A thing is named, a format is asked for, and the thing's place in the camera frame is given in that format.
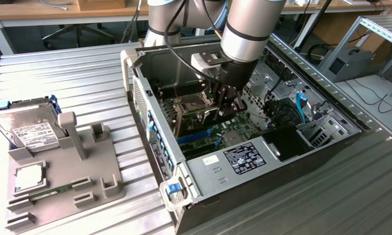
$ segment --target metal bracket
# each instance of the metal bracket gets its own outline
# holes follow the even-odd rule
[[[232,59],[227,58],[225,55],[222,55],[218,51],[211,51],[211,52],[202,51],[198,54],[202,61],[206,63],[206,65],[210,65],[210,66],[219,65],[232,61]]]

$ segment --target metal work surface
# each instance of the metal work surface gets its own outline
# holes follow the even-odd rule
[[[79,130],[95,122],[109,127],[126,192],[121,199],[22,234],[173,234],[125,97],[119,51],[137,46],[119,44],[1,57],[0,99],[54,94],[62,112],[75,112]],[[10,234],[3,229],[6,147],[0,133],[0,234]]]
[[[360,17],[360,24],[392,43],[392,15]]]
[[[354,80],[336,83],[338,88],[342,89],[342,91],[349,95],[349,97],[358,102],[360,106],[365,108],[365,110],[392,131],[392,111],[381,113],[390,110],[390,106],[385,103],[374,105],[365,104],[346,83],[353,87],[354,91],[360,94],[360,96],[366,102],[377,101],[378,97],[373,94],[373,92],[369,89],[366,89],[361,85],[370,88],[380,97],[384,97],[384,95],[388,94],[384,98],[384,101],[389,104],[392,104],[392,83],[388,80],[380,79],[377,75],[370,75],[366,77],[356,78]]]
[[[270,37],[300,68],[309,63]],[[313,69],[308,73],[322,84]],[[344,103],[345,92],[330,92]],[[186,235],[392,235],[392,135],[353,101],[348,108],[372,127],[317,170],[186,232]]]

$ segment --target blue ram slot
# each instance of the blue ram slot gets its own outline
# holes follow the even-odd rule
[[[182,137],[182,138],[177,139],[177,143],[182,144],[182,143],[186,143],[186,142],[189,142],[191,140],[205,138],[205,137],[210,136],[211,130],[213,130],[213,128],[210,128],[209,130],[206,130],[203,132],[199,132],[199,133],[197,133],[197,134],[194,134],[191,136]]]

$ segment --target motherboard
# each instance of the motherboard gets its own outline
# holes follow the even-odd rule
[[[202,115],[214,111],[214,107],[205,102],[202,96],[202,93],[195,93],[159,100],[159,107],[173,133],[177,134],[177,122],[183,122],[175,139],[186,160],[249,140],[260,130],[246,112],[237,113],[223,122],[203,125]]]

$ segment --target black cable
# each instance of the black cable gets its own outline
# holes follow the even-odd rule
[[[368,103],[362,97],[360,96],[360,94],[356,92],[356,90],[353,89],[353,87],[350,86],[350,84],[344,81],[346,83],[346,85],[349,86],[349,88],[353,90],[353,92],[356,93],[356,95],[358,96],[358,98],[361,99],[361,101],[366,104],[366,105],[373,105],[373,104],[377,104],[382,99],[380,98],[374,103]]]
[[[354,79],[353,79],[353,81],[357,82],[357,84],[358,84],[360,86],[362,86],[364,88],[369,89],[369,90],[373,92],[373,94],[376,95],[376,97],[378,98],[378,101],[377,101],[377,102],[374,102],[374,103],[368,103],[368,102],[362,99],[362,97],[358,95],[358,93],[356,92],[356,90],[353,89],[353,87],[350,86],[350,84],[345,81],[346,85],[350,87],[350,89],[353,90],[353,92],[356,93],[356,95],[360,97],[361,101],[362,101],[366,105],[373,105],[373,104],[377,104],[377,103],[382,103],[382,102],[384,102],[384,103],[386,103],[386,104],[392,107],[392,105],[390,105],[386,101],[384,101],[384,99],[385,99],[385,97],[388,96],[388,94],[385,94],[384,97],[380,98],[380,96],[376,94],[376,92],[374,92],[373,89],[368,88],[365,85],[362,85],[362,84],[361,84],[358,81],[356,81]],[[378,105],[377,105],[377,111],[378,111],[381,114],[384,114],[384,113],[390,112],[392,109],[389,109],[389,110],[386,110],[386,111],[380,111],[380,104],[378,104]]]
[[[310,0],[308,1],[308,4],[306,4],[306,6],[305,6],[305,10],[302,11],[302,14],[301,14],[301,16],[300,16],[301,18],[298,19],[298,21],[297,21],[296,24],[294,24],[293,32],[292,32],[292,35],[290,35],[290,38],[289,38],[288,44],[290,44],[292,37],[293,37],[293,35],[294,35],[294,33],[296,33],[296,28],[297,28],[297,26],[298,26],[298,22],[301,22],[302,20],[306,20],[306,19],[304,19],[304,16],[305,16],[305,13],[306,13],[306,9],[308,9],[309,3],[310,3]]]
[[[221,32],[217,30],[217,28],[215,28],[215,26],[214,26],[214,23],[213,23],[213,21],[211,21],[211,19],[210,19],[210,16],[209,16],[209,13],[207,13],[207,9],[206,9],[205,1],[206,1],[206,0],[202,0],[202,1],[201,1],[201,5],[202,5],[203,13],[206,14],[207,20],[209,20],[209,22],[210,22],[210,25],[211,25],[211,28],[213,28],[213,31],[214,31],[217,37],[218,37],[219,39],[222,39]]]
[[[137,19],[138,12],[139,12],[139,11],[138,11],[138,2],[137,2],[137,3],[135,3],[134,14],[133,14],[133,16],[131,16],[131,19],[130,19],[130,21],[129,21],[129,24],[127,24],[126,27],[125,27],[123,34],[122,34],[122,38],[121,38],[121,40],[119,40],[119,43],[123,42],[123,39],[125,39],[125,37],[126,37],[127,29],[130,28],[134,19]]]
[[[165,41],[165,45],[170,51],[170,53],[175,56],[175,58],[181,61],[181,63],[197,74],[199,75],[203,79],[206,79],[207,81],[210,82],[219,82],[218,79],[214,79],[213,77],[209,77],[206,74],[203,74],[202,72],[199,72],[186,61],[185,59],[177,54],[177,52],[174,51],[174,49],[171,48],[170,44],[169,44],[169,41],[167,41],[167,31],[169,31],[169,28],[182,10],[182,7],[183,7],[183,4],[185,4],[186,0],[182,0],[181,2],[181,5],[177,9],[177,12],[175,14],[173,15],[173,17],[170,18],[170,21],[166,25],[166,28],[165,28],[165,32],[163,32],[163,41]]]
[[[269,117],[261,117],[260,115],[256,115],[256,114],[253,114],[253,113],[250,113],[250,112],[248,112],[248,113],[249,113],[249,115],[256,116],[256,117],[258,117],[258,118],[262,118],[262,119],[270,119]]]
[[[284,103],[284,106],[288,106],[290,109],[292,109],[292,111],[296,113],[296,116],[297,116],[297,118],[298,118],[298,120],[300,120],[300,122],[301,122],[301,115],[300,115],[300,112],[298,112],[298,110],[297,110],[297,108],[294,108],[290,104],[288,104],[288,103]]]
[[[381,6],[384,7],[381,11],[385,11],[385,5],[381,3],[380,0],[378,0],[377,2],[378,2],[378,3],[381,4]]]
[[[135,21],[137,21],[138,12],[139,12],[139,11],[137,11],[137,15],[135,15],[135,18],[134,18],[134,23],[135,23]],[[129,36],[129,39],[127,39],[127,43],[131,42],[131,36],[133,36],[133,31],[130,31],[130,36]]]
[[[314,118],[313,118],[313,108],[314,108],[314,105],[310,106],[310,121],[314,121]]]
[[[357,41],[360,38],[362,38],[366,34],[369,33],[369,31],[366,33],[364,33],[361,36],[358,36],[357,38],[349,40],[346,43],[352,43],[354,41]],[[306,60],[313,63],[314,65],[317,65],[321,61],[316,60],[312,58],[312,51],[316,48],[321,48],[324,50],[324,55],[326,54],[326,52],[330,50],[330,48],[328,48],[328,46],[336,46],[338,44],[314,44],[309,47],[308,49],[308,53],[306,53]]]
[[[278,77],[278,80],[277,80],[274,86],[272,87],[272,89],[270,89],[270,90],[265,93],[265,95],[264,95],[264,100],[262,100],[262,104],[264,104],[264,105],[262,105],[262,106],[265,106],[265,98],[266,98],[266,96],[272,94],[272,92],[273,92],[273,90],[277,88],[278,83],[281,82],[281,80],[282,80],[282,74],[281,74],[281,76]]]

